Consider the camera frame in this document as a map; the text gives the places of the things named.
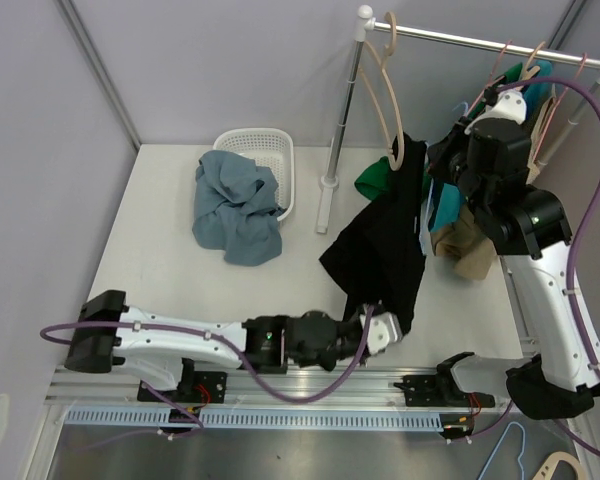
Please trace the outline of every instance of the wooden hanger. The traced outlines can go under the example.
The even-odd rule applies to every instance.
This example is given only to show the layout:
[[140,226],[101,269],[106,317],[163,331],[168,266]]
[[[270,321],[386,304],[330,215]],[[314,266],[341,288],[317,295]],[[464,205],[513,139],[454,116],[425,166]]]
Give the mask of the wooden hanger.
[[527,59],[527,63],[524,64],[524,68],[522,69],[522,72],[520,73],[520,80],[528,80],[529,78],[533,77],[533,75],[531,74],[531,71],[534,68],[537,68],[538,71],[540,70],[540,67],[532,67],[531,64],[535,60],[536,55],[538,54],[540,49],[542,47],[544,47],[544,43],[545,43],[544,40],[542,42],[540,42],[538,44],[538,46],[533,50],[533,52],[531,52],[531,55],[529,55],[529,58]]
[[[580,74],[582,73],[582,70],[584,69],[584,64],[587,62],[587,58],[588,55],[587,53],[583,53],[582,54],[582,61],[580,62],[580,66],[578,67],[578,70],[576,71],[575,76],[573,77],[574,80],[576,80]],[[553,116],[556,113],[556,110],[558,109],[558,107],[560,106],[560,104],[562,103],[562,100],[564,99],[565,95],[567,94],[567,91],[569,89],[565,88],[562,93],[560,94],[560,96],[557,98],[557,100],[555,100],[550,108],[548,109],[548,111],[545,112],[544,114],[544,118],[542,119],[542,130],[540,131],[539,137],[537,138],[537,141],[535,143],[535,145],[532,143],[532,156],[531,156],[531,162],[533,162],[536,166],[537,166],[537,171],[538,174],[540,173],[540,171],[547,166],[547,162],[546,161],[541,161],[540,159],[537,159],[538,153],[540,152],[540,147],[542,147],[542,143],[544,142],[545,139],[545,135],[547,134],[547,131],[549,130],[549,125],[551,124],[551,120],[553,120]]]
[[513,43],[513,39],[508,40],[507,43],[504,44],[504,47],[502,47],[502,50],[500,50],[500,53],[498,54],[498,57],[496,58],[496,61],[493,64],[493,67],[491,67],[491,73],[489,73],[489,79],[487,80],[487,84],[480,91],[480,94],[477,96],[477,98],[473,101],[473,103],[469,107],[469,110],[467,110],[468,114],[471,113],[471,112],[473,112],[473,109],[476,107],[476,105],[478,105],[478,103],[480,103],[480,100],[482,99],[482,96],[484,95],[484,91],[488,87],[490,87],[491,85],[493,85],[493,83],[497,83],[498,82],[499,79],[496,79],[493,83],[491,83],[491,80],[493,79],[493,75],[496,73],[496,70],[498,69],[498,66],[500,65],[500,62],[502,61],[502,57],[504,57],[504,54],[507,51],[507,47],[509,45],[511,45],[511,43]]
[[565,452],[554,452],[549,455],[532,480],[549,480],[553,478],[560,462],[566,462],[573,468],[576,480],[587,480],[587,474],[578,459]]
[[376,97],[375,92],[373,91],[373,87],[371,86],[371,82],[369,82],[369,78],[365,74],[362,67],[358,69],[360,73],[360,77],[362,77],[362,81],[364,82],[367,90],[369,91],[369,95],[371,95],[371,100],[373,101],[373,106],[376,109],[376,113],[378,114],[378,120],[380,121],[380,127],[382,128],[382,133],[384,134],[386,148],[387,148],[387,157],[389,158],[389,166],[391,170],[399,170],[402,166],[402,161],[404,157],[404,134],[402,133],[402,118],[400,117],[400,109],[398,107],[398,101],[396,99],[396,94],[393,89],[393,85],[391,84],[391,80],[389,79],[389,75],[387,74],[386,66],[387,60],[396,50],[396,43],[398,34],[396,31],[396,16],[393,12],[387,12],[384,16],[385,20],[391,25],[391,42],[389,45],[384,46],[384,51],[382,58],[378,55],[376,49],[369,42],[364,42],[364,46],[367,51],[371,54],[371,57],[375,61],[378,69],[380,70],[380,75],[384,80],[384,84],[389,91],[389,97],[391,98],[391,104],[393,105],[393,111],[396,117],[396,126],[397,126],[397,138],[398,138],[398,156],[397,158],[393,155],[393,142],[391,140],[391,135],[389,135],[389,129],[387,128],[387,122],[384,119],[384,115],[382,114],[382,109],[380,108],[380,102],[378,102],[378,98]]

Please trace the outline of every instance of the red wire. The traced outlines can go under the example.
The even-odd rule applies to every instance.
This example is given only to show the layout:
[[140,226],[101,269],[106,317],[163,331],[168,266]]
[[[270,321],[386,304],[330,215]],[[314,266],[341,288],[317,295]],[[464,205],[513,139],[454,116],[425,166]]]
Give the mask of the red wire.
[[470,393],[469,395],[467,395],[467,398],[469,399],[469,417],[473,418],[473,394]]
[[211,403],[211,394],[209,393],[209,391],[203,386],[203,385],[197,385],[196,390],[198,390],[199,392],[201,392],[204,397],[203,397],[203,401],[204,401],[204,405],[203,406],[207,406]]
[[478,415],[480,415],[480,412],[482,412],[482,405],[480,405],[480,402],[478,401],[478,396],[475,393],[472,393],[471,396],[473,397],[473,401],[476,402],[476,405],[478,406],[478,413],[475,414],[475,416],[477,417]]

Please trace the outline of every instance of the white table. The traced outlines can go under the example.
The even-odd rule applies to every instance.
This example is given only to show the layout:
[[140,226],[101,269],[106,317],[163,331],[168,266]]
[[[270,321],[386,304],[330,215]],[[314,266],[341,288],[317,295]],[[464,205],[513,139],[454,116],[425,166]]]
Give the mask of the white table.
[[[353,182],[382,151],[342,151],[329,232],[319,235],[318,179],[328,149],[296,148],[296,203],[281,227],[283,253],[259,267],[238,267],[224,262],[224,252],[200,248],[191,232],[194,172],[210,148],[142,146],[90,298],[125,290],[127,302],[145,310],[209,322],[307,310],[341,318],[346,296],[318,258],[366,205]],[[449,261],[429,255],[411,333],[370,365],[431,367],[463,351],[522,356],[502,268],[496,261],[486,280],[470,282]]]

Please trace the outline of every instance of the metal pole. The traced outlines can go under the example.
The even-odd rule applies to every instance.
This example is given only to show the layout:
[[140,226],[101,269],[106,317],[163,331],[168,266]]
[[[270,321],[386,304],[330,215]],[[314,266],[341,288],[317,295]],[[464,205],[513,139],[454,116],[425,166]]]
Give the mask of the metal pole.
[[336,178],[336,172],[338,171],[338,159],[340,158],[340,150],[342,150],[344,130],[347,126],[349,107],[351,106],[351,99],[353,98],[353,88],[356,85],[356,78],[358,76],[358,68],[360,67],[360,57],[362,55],[363,47],[364,42],[356,42],[356,46],[353,50],[353,62],[351,63],[351,71],[349,72],[349,78],[347,79],[347,91],[342,104],[342,110],[340,111],[340,117],[338,118],[336,133],[333,135],[333,143],[331,144],[329,165],[327,167],[327,174],[325,175],[326,181],[333,181]]
[[556,29],[551,37],[549,37],[547,47],[552,50],[560,50],[562,48],[589,3],[590,0],[571,0]]
[[[373,29],[379,32],[391,32],[391,26],[388,23],[375,22]],[[423,40],[432,40],[434,42],[446,43],[449,45],[460,45],[463,47],[476,48],[478,50],[488,50],[491,52],[500,52],[505,48],[504,43],[491,42],[489,40],[481,40],[478,38],[461,37],[459,35],[451,35],[448,33],[433,32],[431,30],[422,30],[420,28],[401,27],[396,28],[396,33],[404,37],[414,37]],[[508,45],[505,52],[511,55],[520,57],[528,57],[533,53],[533,48],[520,47],[518,45]],[[582,57],[578,55],[567,55],[553,50],[539,50],[535,58],[549,60],[555,63],[564,63],[567,65],[580,65]],[[600,60],[588,58],[585,67],[600,70]]]
[[98,51],[96,50],[96,47],[89,36],[89,32],[87,31],[84,22],[80,18],[80,14],[73,4],[73,1],[56,0],[56,4],[58,5],[62,17],[67,23],[69,30],[71,30],[73,33],[76,43],[80,47],[80,50],[82,50],[87,64],[94,73],[97,82],[100,84],[100,88],[102,89],[107,102],[113,109],[114,114],[118,117],[118,120],[122,124],[122,127],[127,134],[129,142],[133,145],[137,152],[140,149],[142,142],[140,141],[136,127],[133,125],[131,117],[129,117],[129,113],[120,99],[118,91],[113,85],[111,77],[109,77],[107,69],[102,62],[102,59],[100,58],[100,55],[98,54]]
[[[589,89],[594,96],[600,96],[600,84],[598,82],[594,83],[593,86]],[[538,165],[541,167],[546,166],[549,163],[549,159],[558,151],[560,146],[565,142],[565,140],[569,137],[574,128],[578,126],[580,123],[580,119],[584,115],[584,113],[589,109],[589,102],[587,102],[584,98],[580,100],[580,103],[573,111],[567,123],[562,127],[560,133],[556,137],[556,139],[549,145],[544,152],[542,152],[542,157],[538,159]]]

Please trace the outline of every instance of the clothes hanger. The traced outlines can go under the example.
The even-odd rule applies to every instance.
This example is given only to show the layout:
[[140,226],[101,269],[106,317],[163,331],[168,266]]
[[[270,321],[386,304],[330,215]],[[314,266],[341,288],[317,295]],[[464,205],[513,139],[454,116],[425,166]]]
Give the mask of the clothes hanger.
[[538,54],[538,52],[540,51],[540,49],[542,47],[544,47],[544,40],[542,42],[540,42],[538,44],[538,46],[533,50],[533,52],[531,52],[531,55],[529,55],[529,58],[527,59],[527,63],[524,64],[524,67],[522,68],[522,72],[520,72],[520,80],[529,80],[530,78],[533,78],[539,71],[540,71],[540,67],[539,66],[531,66],[531,64],[533,63],[533,61],[536,58],[536,55]]
[[566,462],[573,468],[576,480],[586,480],[587,474],[578,459],[565,452],[553,452],[549,455],[531,480],[550,480],[560,462]]
[[491,73],[489,73],[489,78],[487,79],[487,83],[484,86],[484,88],[482,89],[482,91],[480,92],[480,94],[478,95],[478,97],[473,101],[473,103],[469,107],[469,113],[471,113],[473,111],[473,109],[476,108],[476,105],[478,105],[478,103],[480,103],[480,100],[482,99],[482,96],[484,95],[485,90],[492,85],[491,79],[493,78],[493,76],[496,73],[496,70],[500,66],[500,62],[502,61],[502,57],[504,57],[504,54],[507,51],[507,47],[509,45],[511,45],[512,43],[513,43],[513,39],[508,40],[507,43],[504,44],[504,47],[502,47],[502,50],[500,50],[500,53],[498,54],[498,57],[496,58],[496,61],[493,64],[493,67],[491,67]]
[[[582,61],[580,62],[580,66],[578,67],[578,71],[576,72],[576,74],[574,75],[573,79],[576,80],[580,74],[582,73],[582,70],[584,69],[584,64],[586,63],[588,58],[587,53],[583,53],[582,54]],[[564,99],[565,95],[567,94],[567,92],[569,91],[568,88],[565,88],[562,93],[560,94],[560,96],[558,97],[558,99],[553,103],[553,105],[550,106],[550,108],[548,109],[548,112],[545,113],[545,117],[546,121],[544,121],[544,119],[538,119],[538,121],[543,120],[543,127],[538,139],[538,143],[537,145],[535,145],[535,149],[532,152],[532,157],[531,157],[531,161],[536,164],[536,157],[538,156],[538,152],[540,152],[540,147],[542,146],[542,142],[544,141],[544,138],[547,134],[547,131],[549,130],[549,125],[551,124],[551,121],[553,120],[553,115],[555,114],[557,108],[560,106],[560,103],[562,102],[562,100]],[[538,166],[538,169],[541,171],[542,168],[547,166],[547,163],[540,163],[538,162],[536,164]]]
[[382,109],[380,107],[380,103],[378,102],[378,98],[377,98],[375,92],[373,91],[371,82],[369,82],[369,78],[367,77],[367,75],[364,72],[364,69],[362,67],[360,67],[358,69],[358,72],[360,74],[360,77],[362,77],[362,81],[366,85],[367,90],[369,91],[369,95],[371,95],[371,100],[373,101],[373,106],[375,107],[376,113],[378,114],[378,120],[380,121],[380,127],[382,128],[382,133],[384,134],[384,138],[385,138],[385,142],[386,142],[387,157],[389,158],[389,166],[391,167],[391,170],[396,171],[396,170],[399,170],[400,167],[402,166],[402,161],[403,161],[403,157],[404,157],[404,135],[402,133],[403,132],[402,118],[400,117],[400,109],[398,107],[398,101],[396,99],[396,94],[393,89],[393,85],[391,84],[391,80],[389,79],[389,75],[387,74],[386,66],[387,66],[387,60],[389,59],[389,57],[391,57],[391,55],[393,55],[393,53],[396,50],[398,34],[396,31],[397,22],[396,22],[395,14],[393,12],[387,12],[384,16],[384,19],[387,21],[387,23],[389,23],[391,25],[391,42],[389,43],[389,45],[384,46],[382,58],[380,58],[380,55],[378,54],[378,52],[376,51],[374,46],[371,45],[369,42],[365,41],[364,46],[367,49],[367,51],[371,54],[371,57],[373,58],[376,65],[378,66],[378,69],[380,70],[380,75],[381,75],[382,79],[384,80],[384,84],[387,87],[387,90],[389,91],[389,97],[391,99],[391,104],[393,105],[393,111],[395,113],[396,125],[397,125],[397,129],[398,129],[398,134],[397,134],[398,156],[397,156],[397,158],[394,157],[394,155],[393,155],[393,142],[391,140],[391,136],[389,135],[389,129],[387,128],[387,122],[384,119],[384,115],[382,114]]
[[522,456],[524,455],[524,450],[527,445],[527,431],[525,430],[524,426],[522,426],[522,424],[520,424],[519,422],[516,422],[516,421],[509,422],[507,427],[504,429],[504,432],[502,432],[502,435],[500,435],[500,439],[498,440],[498,443],[496,443],[496,446],[493,447],[493,450],[491,451],[489,458],[487,459],[486,463],[484,464],[484,467],[482,467],[482,470],[480,470],[480,474],[478,475],[478,480],[482,480],[484,478],[484,475],[487,473],[487,470],[489,469],[489,466],[491,465],[493,458],[496,456],[496,453],[498,453],[498,450],[500,449],[502,442],[504,441],[505,437],[507,436],[507,433],[509,433],[509,429],[513,426],[518,427],[520,429],[520,432],[522,433],[522,441],[520,442],[520,453],[516,457],[516,461],[518,462],[518,466],[520,467],[520,479],[524,480],[524,465],[522,463]]

